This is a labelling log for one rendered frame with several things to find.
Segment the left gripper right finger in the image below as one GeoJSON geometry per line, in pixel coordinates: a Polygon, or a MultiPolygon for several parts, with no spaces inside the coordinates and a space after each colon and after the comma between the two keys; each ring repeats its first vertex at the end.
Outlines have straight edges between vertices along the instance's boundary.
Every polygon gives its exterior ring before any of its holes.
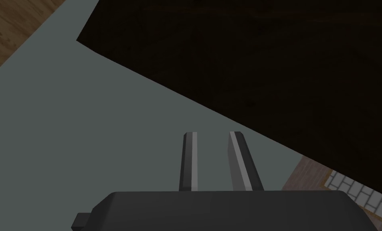
{"type": "Polygon", "coordinates": [[[228,162],[233,191],[263,191],[245,137],[241,132],[229,132],[228,162]]]}

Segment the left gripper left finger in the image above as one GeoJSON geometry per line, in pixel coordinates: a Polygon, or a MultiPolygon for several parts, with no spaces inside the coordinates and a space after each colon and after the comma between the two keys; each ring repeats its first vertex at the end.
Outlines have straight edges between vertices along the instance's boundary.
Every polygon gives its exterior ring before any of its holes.
{"type": "Polygon", "coordinates": [[[183,137],[179,191],[198,190],[197,132],[187,132],[183,137]]]}

